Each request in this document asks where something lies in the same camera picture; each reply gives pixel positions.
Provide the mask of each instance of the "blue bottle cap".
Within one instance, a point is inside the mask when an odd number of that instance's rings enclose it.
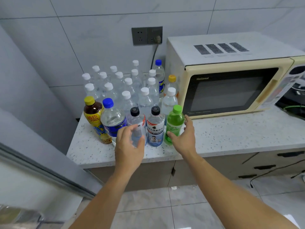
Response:
[[[156,60],[156,65],[157,65],[157,66],[161,66],[161,64],[162,64],[162,60],[157,59],[157,60]]]
[[[113,107],[113,100],[111,98],[106,98],[103,100],[103,105],[105,108],[112,108]]]

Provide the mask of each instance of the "cabinet door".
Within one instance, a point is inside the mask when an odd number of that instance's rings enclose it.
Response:
[[[132,175],[125,191],[167,187],[175,161],[142,163]],[[93,168],[90,172],[103,183],[114,172],[114,166]]]
[[[247,173],[247,166],[242,164],[256,153],[234,154],[204,158],[210,165],[217,169],[228,179],[235,180],[238,176]],[[196,181],[184,160],[176,160],[174,173],[170,177],[168,186],[193,185]]]
[[[300,173],[305,170],[305,161],[302,160],[305,160],[305,148],[260,152],[247,161],[246,164],[251,168],[249,174],[255,173],[257,176],[270,170],[290,165],[266,174],[266,176],[272,176]]]

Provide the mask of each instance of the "green bottle cap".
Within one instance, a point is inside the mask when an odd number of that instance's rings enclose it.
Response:
[[[174,105],[173,107],[173,113],[180,114],[182,112],[182,107],[178,104]]]

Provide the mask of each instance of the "bottle cap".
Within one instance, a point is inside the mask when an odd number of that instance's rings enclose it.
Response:
[[[88,83],[88,84],[85,85],[85,88],[86,88],[86,90],[87,90],[88,92],[91,92],[91,91],[94,90],[94,85],[91,84],[91,83]]]
[[[133,107],[130,110],[130,115],[132,115],[133,117],[136,117],[140,114],[140,110],[138,107]]]
[[[123,78],[123,72],[118,71],[115,75],[118,79]]]
[[[132,63],[134,64],[134,66],[139,66],[139,61],[138,60],[134,60],[134,61],[132,61]]]
[[[158,106],[152,107],[152,115],[157,116],[160,114],[160,108]]]
[[[131,95],[129,91],[123,91],[122,96],[124,97],[124,100],[129,100]]]
[[[162,60],[157,59],[155,65],[157,66],[161,66],[162,65]]]
[[[97,66],[97,65],[93,66],[92,69],[93,69],[95,72],[99,72],[99,66]]]
[[[150,77],[156,76],[156,70],[154,70],[154,69],[149,70],[149,76]]]
[[[85,101],[85,104],[88,106],[93,105],[95,103],[93,96],[86,96],[84,101]]]
[[[143,96],[147,96],[149,94],[149,89],[148,88],[141,88],[141,93]]]
[[[104,87],[106,88],[107,91],[110,91],[113,89],[112,83],[105,83]]]
[[[126,85],[132,85],[132,79],[131,78],[126,78],[125,79],[125,84]]]
[[[111,70],[112,72],[117,72],[117,67],[116,67],[116,66],[111,66],[111,67],[110,67],[110,70]]]
[[[156,84],[156,79],[154,77],[150,77],[147,80],[148,85],[154,85]]]
[[[171,83],[176,82],[176,76],[175,75],[169,75],[168,76],[168,81],[170,81]]]
[[[113,107],[113,100],[111,98],[106,98],[103,100],[103,105],[105,108],[112,108]]]
[[[167,95],[168,96],[174,96],[176,94],[176,88],[168,88],[167,89]]]
[[[180,114],[182,112],[182,107],[178,104],[173,106],[173,113]]]
[[[99,73],[99,76],[100,76],[102,79],[105,79],[105,78],[107,78],[107,73],[104,72],[104,71],[102,71],[102,72]]]
[[[132,69],[132,76],[136,76],[139,74],[139,71],[137,69]]]
[[[84,80],[89,80],[91,78],[91,76],[89,75],[89,73],[84,73],[82,74],[82,77]]]

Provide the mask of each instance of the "person's left hand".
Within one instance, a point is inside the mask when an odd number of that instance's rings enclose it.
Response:
[[[120,128],[116,136],[115,173],[131,175],[141,164],[144,157],[145,136],[142,135],[135,148],[130,141],[132,130],[138,125]]]

